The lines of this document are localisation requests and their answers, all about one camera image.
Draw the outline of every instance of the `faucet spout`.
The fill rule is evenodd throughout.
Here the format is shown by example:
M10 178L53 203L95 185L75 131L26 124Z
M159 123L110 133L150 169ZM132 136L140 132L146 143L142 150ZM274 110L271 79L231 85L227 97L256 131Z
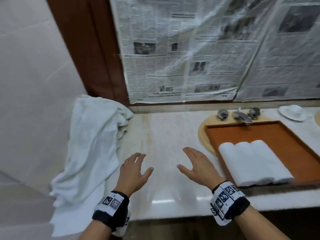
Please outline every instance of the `faucet spout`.
M246 125L253 123L252 119L241 111L234 111L231 115L235 120L243 121Z

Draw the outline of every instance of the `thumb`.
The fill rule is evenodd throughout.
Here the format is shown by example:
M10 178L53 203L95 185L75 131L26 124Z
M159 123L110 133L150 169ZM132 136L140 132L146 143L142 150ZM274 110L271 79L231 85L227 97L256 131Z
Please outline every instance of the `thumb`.
M154 168L150 167L146 170L146 172L142 175L142 178L144 179L145 182L148 181L148 178L150 177L151 173L153 172Z
M192 170L187 169L185 166L183 166L181 164L178 164L177 168L180 170L181 173L186 175L189 179L192 178L192 175L193 175L193 171Z

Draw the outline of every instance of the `white saucer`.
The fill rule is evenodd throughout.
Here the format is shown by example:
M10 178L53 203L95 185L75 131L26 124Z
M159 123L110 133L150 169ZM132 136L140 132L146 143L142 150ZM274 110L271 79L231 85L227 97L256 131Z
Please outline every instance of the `white saucer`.
M307 115L305 113L303 113L303 112L301 114L299 114L298 116L292 116L292 115L289 115L288 113L286 113L286 108L287 107L288 106L281 106L279 108L280 114L282 114L283 116L285 116L285 117L287 117L287 118L289 118L291 120L295 120L295 121L304 121L304 120L306 120Z

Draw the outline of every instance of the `rolled towel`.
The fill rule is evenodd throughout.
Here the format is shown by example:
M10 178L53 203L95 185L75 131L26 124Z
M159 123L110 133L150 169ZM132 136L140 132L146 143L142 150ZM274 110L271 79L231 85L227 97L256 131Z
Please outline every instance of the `rolled towel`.
M251 169L248 168L249 161L242 154L239 154L234 144L225 142L218 149L238 187L250 186L256 183L252 179Z
M294 180L290 171L264 141L256 140L251 142L251 145L253 150L261 156L259 157L261 163L271 169L274 178L273 183L288 183Z
M274 181L272 170L268 167L265 167L263 161L261 161L261 154L256 153L253 149L253 146L246 141L239 142L235 145L239 154L245 160L246 166L249 170L250 176L256 185L266 185Z

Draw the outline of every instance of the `round wooden board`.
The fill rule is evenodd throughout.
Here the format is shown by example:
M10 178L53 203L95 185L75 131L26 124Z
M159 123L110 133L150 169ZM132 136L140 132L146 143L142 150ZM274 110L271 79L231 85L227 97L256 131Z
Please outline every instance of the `round wooden board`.
M244 109L242 112L247 114L249 109ZM205 126L206 125L225 125L225 124L231 124L231 123L237 123L237 121L232 118L231 111L229 111L229 116L226 121L220 121L217 119L217 114L213 114L206 118L199 126L198 128L198 138L201 144L213 155L215 155L214 149L212 145L210 144L209 138L207 137L207 134L205 132ZM253 122L265 122L265 121L274 121L274 119L268 118L264 116L263 114L259 116L257 120L254 120Z
M314 115L314 121L318 126L320 126L320 111Z

